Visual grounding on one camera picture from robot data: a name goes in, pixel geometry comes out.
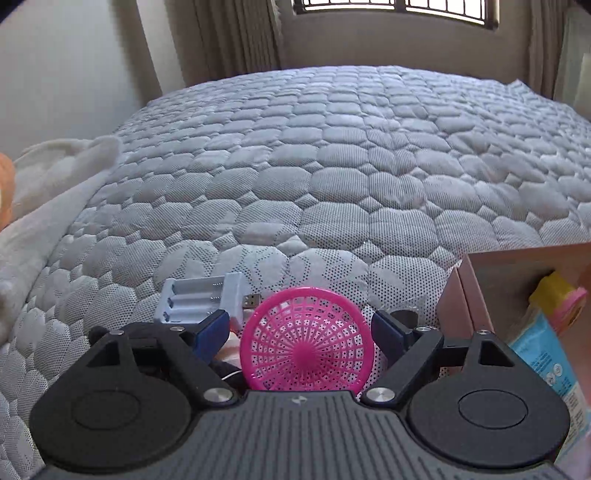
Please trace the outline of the beige curtain right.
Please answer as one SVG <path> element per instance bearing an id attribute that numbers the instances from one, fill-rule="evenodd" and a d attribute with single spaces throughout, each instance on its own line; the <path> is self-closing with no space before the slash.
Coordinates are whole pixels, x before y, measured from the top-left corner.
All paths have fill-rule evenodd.
<path id="1" fill-rule="evenodd" d="M 541 96 L 552 98 L 571 1 L 531 0 L 528 85 Z"/>

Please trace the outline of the beige curtain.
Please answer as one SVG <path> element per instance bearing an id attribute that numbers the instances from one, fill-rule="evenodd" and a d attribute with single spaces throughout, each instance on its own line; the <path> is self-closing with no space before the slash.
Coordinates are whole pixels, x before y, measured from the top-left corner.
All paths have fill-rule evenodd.
<path id="1" fill-rule="evenodd" d="M 188 86 L 286 66 L 276 1 L 167 1 L 165 6 Z"/>
<path id="2" fill-rule="evenodd" d="M 541 96 L 552 98 L 571 1 L 531 0 L 528 85 Z"/>

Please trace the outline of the pink cardboard box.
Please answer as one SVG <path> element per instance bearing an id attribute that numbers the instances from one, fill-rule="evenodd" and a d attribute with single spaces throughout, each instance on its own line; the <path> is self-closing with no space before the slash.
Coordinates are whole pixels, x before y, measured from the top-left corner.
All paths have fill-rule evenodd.
<path id="1" fill-rule="evenodd" d="M 546 276 L 557 272 L 574 287 L 590 286 L 588 243 L 502 250 L 465 255 L 454 267 L 437 305 L 443 333 L 470 338 L 488 330 L 514 338 L 529 297 Z"/>

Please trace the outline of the beige curtain left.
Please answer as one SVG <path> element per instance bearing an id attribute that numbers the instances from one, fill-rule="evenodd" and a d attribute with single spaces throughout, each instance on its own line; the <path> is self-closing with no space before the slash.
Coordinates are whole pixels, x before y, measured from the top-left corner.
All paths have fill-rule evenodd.
<path id="1" fill-rule="evenodd" d="M 188 86 L 286 66 L 276 1 L 167 1 L 165 6 Z"/>

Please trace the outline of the grey quilted mattress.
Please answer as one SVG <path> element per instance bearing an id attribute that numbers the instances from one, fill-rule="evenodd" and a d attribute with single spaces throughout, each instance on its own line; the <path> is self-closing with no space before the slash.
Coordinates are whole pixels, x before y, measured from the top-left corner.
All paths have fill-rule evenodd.
<path id="1" fill-rule="evenodd" d="M 116 166 L 42 222 L 1 336 L 1 475 L 42 465 L 35 401 L 94 326 L 152 319 L 169 278 L 335 291 L 435 324 L 473 252 L 590 238 L 590 124 L 525 84 L 387 67 L 283 70 L 150 102 Z"/>

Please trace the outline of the white battery charger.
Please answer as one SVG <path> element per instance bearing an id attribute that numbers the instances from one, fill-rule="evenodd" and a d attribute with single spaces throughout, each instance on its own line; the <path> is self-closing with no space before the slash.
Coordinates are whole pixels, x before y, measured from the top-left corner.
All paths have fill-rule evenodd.
<path id="1" fill-rule="evenodd" d="M 228 313 L 230 329 L 240 332 L 245 311 L 253 311 L 262 302 L 250 291 L 242 272 L 223 276 L 164 281 L 153 321 L 170 325 L 198 324 L 217 310 Z"/>

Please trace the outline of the black plush toy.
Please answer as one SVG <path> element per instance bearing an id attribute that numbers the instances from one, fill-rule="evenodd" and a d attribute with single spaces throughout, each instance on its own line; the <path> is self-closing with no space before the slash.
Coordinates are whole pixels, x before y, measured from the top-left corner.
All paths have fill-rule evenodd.
<path id="1" fill-rule="evenodd" d="M 102 337 L 107 334 L 105 327 L 92 327 L 87 335 L 89 344 L 94 346 Z M 216 373 L 216 375 L 223 381 L 228 381 L 228 384 L 238 389 L 238 393 L 243 394 L 247 390 L 245 379 L 242 371 L 238 367 L 226 361 L 212 358 L 208 366 Z"/>

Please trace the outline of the white fluffy blanket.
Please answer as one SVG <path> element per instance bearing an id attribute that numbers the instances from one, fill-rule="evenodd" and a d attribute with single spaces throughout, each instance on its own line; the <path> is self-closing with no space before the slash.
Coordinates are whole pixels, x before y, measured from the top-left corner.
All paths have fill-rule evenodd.
<path id="1" fill-rule="evenodd" d="M 116 136 L 56 139 L 12 161 L 12 219 L 1 230 L 2 342 L 67 227 L 123 160 L 122 149 Z"/>

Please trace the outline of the window with metal bars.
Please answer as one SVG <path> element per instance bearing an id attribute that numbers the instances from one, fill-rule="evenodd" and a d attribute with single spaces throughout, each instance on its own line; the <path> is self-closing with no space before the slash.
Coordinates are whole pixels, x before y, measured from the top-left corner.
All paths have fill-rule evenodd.
<path id="1" fill-rule="evenodd" d="M 297 14 L 396 12 L 446 18 L 489 30 L 500 24 L 500 2 L 489 0 L 294 0 L 291 6 Z"/>

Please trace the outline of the orange edged pillow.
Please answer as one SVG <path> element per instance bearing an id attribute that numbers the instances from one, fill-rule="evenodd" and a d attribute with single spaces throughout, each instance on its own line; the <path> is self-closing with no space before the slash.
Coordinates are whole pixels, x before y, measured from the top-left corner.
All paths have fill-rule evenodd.
<path id="1" fill-rule="evenodd" d="M 15 169 L 12 160 L 0 154 L 0 229 L 3 230 L 12 219 L 12 203 L 15 192 Z"/>

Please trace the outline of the yellow cup black lid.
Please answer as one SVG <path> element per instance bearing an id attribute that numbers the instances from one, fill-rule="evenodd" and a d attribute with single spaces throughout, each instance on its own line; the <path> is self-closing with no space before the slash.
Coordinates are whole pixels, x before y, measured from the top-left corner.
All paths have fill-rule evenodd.
<path id="1" fill-rule="evenodd" d="M 529 297 L 560 336 L 579 318 L 588 298 L 584 287 L 570 284 L 558 271 L 543 277 Z"/>

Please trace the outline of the blue white wipes pack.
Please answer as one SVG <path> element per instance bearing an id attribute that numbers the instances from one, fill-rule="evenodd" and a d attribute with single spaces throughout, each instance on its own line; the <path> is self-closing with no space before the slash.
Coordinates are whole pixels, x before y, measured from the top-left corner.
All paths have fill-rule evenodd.
<path id="1" fill-rule="evenodd" d="M 529 306 L 508 345 L 566 404 L 570 426 L 558 457 L 566 455 L 590 428 L 588 405 L 567 354 L 542 310 Z"/>

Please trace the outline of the pink plastic toy basket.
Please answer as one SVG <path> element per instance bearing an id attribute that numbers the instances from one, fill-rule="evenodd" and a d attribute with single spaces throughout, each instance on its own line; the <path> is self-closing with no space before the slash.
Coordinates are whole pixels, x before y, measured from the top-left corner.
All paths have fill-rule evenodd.
<path id="1" fill-rule="evenodd" d="M 239 359 L 252 390 L 358 395 L 372 373 L 375 345 L 362 312 L 348 298 L 297 287 L 256 307 L 240 336 Z"/>

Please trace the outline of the beige padded headboard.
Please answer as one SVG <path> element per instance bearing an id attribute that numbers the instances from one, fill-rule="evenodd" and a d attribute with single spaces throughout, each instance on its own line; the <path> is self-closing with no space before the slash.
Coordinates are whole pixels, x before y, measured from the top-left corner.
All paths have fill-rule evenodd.
<path id="1" fill-rule="evenodd" d="M 575 107 L 581 80 L 584 57 L 590 53 L 590 14 L 575 3 L 566 13 L 562 49 L 559 57 L 553 98 Z"/>

